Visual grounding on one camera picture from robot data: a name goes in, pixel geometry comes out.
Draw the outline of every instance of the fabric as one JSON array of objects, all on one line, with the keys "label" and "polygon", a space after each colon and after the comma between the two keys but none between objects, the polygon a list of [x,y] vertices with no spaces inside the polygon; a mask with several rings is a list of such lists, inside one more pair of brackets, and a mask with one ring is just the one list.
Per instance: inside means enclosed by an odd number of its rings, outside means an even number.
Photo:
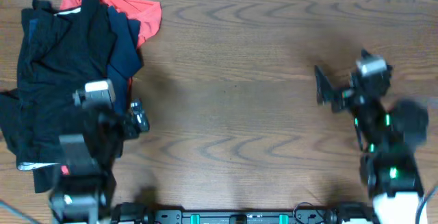
[{"label": "fabric", "polygon": [[70,13],[78,13],[78,12],[80,12],[81,11],[81,7],[78,7],[78,8],[74,8],[74,9],[72,9],[72,10],[64,10],[64,11],[62,11],[62,12],[58,12],[57,14],[55,14],[55,16],[58,16],[58,15],[67,15],[67,14],[70,14]]},{"label": "fabric", "polygon": [[[54,16],[47,1],[24,9],[24,37],[17,64],[17,89],[0,93],[0,128],[8,149],[24,163],[63,162],[59,135],[77,112],[72,93],[107,75],[116,35],[107,6],[81,0],[81,11]],[[35,191],[52,187],[51,166],[34,170]]]},{"label": "fabric", "polygon": [[127,110],[128,79],[142,68],[136,51],[140,22],[128,20],[124,13],[117,12],[114,7],[108,8],[108,18],[111,30],[117,35],[117,41],[107,66],[107,76],[116,93],[114,110],[123,115]]},{"label": "fabric", "polygon": [[[108,6],[114,6],[117,12],[123,12],[128,19],[140,22],[137,48],[148,38],[154,36],[159,29],[162,19],[162,9],[159,2],[148,0],[101,0]],[[81,5],[81,0],[62,0],[61,10],[76,8]]]}]

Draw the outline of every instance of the cable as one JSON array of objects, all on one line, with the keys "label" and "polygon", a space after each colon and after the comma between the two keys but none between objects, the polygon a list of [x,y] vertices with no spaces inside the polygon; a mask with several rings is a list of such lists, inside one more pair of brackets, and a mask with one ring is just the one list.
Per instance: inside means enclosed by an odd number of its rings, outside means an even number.
[{"label": "cable", "polygon": [[303,204],[307,204],[307,205],[312,206],[313,209],[316,211],[316,213],[317,213],[319,216],[321,216],[321,218],[322,218],[322,222],[324,222],[324,216],[322,216],[322,214],[316,209],[316,207],[315,207],[313,204],[309,203],[309,202],[301,202],[301,203],[299,203],[297,206],[295,206],[294,210],[292,210],[292,217],[295,218],[295,221],[298,221],[300,224],[304,224],[302,221],[298,220],[298,219],[296,218],[296,216],[295,216],[295,214],[296,214],[296,209],[297,209],[298,207],[300,207],[301,205],[303,205]]},{"label": "cable", "polygon": [[424,206],[435,195],[437,190],[438,190],[438,184],[433,186],[432,190],[426,195],[426,197],[423,198],[423,201],[421,202],[420,206],[418,206],[417,214],[415,215],[415,224],[420,224],[420,217],[422,215]]},{"label": "cable", "polygon": [[9,204],[5,203],[3,200],[0,199],[0,206],[11,212],[12,214],[15,214],[16,216],[25,219],[29,221],[31,224],[41,224],[40,222],[36,221],[35,219],[27,216],[26,214],[23,214],[20,210],[17,210],[16,208],[10,206]]}]

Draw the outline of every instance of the folded clothes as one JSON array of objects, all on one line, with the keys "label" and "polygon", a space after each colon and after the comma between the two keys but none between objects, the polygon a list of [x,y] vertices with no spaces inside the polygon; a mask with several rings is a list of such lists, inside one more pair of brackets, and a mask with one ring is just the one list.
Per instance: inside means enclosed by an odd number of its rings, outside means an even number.
[{"label": "folded clothes", "polygon": [[[117,12],[123,12],[128,19],[140,22],[138,43],[140,47],[148,38],[154,36],[159,29],[162,19],[162,9],[157,1],[148,0],[101,0],[108,6],[114,6]],[[76,8],[81,5],[81,0],[62,0],[61,10]]]},{"label": "folded clothes", "polygon": [[[59,135],[76,113],[72,93],[107,75],[116,35],[107,6],[82,0],[81,12],[53,15],[50,3],[22,11],[24,38],[17,64],[17,89],[0,94],[0,128],[18,169],[63,162]],[[36,192],[52,187],[53,169],[34,171]]]},{"label": "folded clothes", "polygon": [[17,89],[0,93],[0,129],[17,169],[33,171],[36,193],[52,187],[59,170],[53,165],[64,161],[59,135],[80,109],[72,94],[107,77],[114,110],[124,114],[131,78],[142,67],[136,49],[161,21],[154,1],[63,0],[61,8],[70,9],[58,12],[33,0],[22,11]]}]

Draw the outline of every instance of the tabletop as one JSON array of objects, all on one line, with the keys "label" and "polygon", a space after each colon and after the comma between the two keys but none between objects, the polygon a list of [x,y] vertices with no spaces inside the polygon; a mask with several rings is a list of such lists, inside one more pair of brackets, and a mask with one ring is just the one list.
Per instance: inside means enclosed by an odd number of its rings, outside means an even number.
[{"label": "tabletop", "polygon": [[[0,3],[0,90],[16,88],[21,10]],[[52,1],[59,7],[61,0]],[[151,131],[125,142],[114,203],[190,209],[288,209],[369,202],[350,115],[316,103],[313,66],[347,81],[362,48],[394,66],[386,107],[428,107],[415,157],[426,191],[438,181],[438,0],[154,0],[158,34],[133,79]],[[49,222],[47,194],[16,170],[0,136],[0,198]],[[428,204],[438,223],[438,198]],[[20,223],[0,209],[2,223]]]}]

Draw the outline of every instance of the red fabric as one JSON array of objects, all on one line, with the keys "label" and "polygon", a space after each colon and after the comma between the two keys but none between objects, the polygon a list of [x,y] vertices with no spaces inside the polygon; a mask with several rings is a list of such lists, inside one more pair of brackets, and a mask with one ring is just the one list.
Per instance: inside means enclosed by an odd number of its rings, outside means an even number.
[{"label": "red fabric", "polygon": [[[81,1],[82,0],[62,0],[61,10],[76,8],[81,5]],[[124,12],[128,19],[135,19],[140,22],[137,48],[158,32],[159,24],[162,20],[162,8],[159,2],[148,0],[101,1],[108,4],[108,6],[114,6],[117,12]]]}]

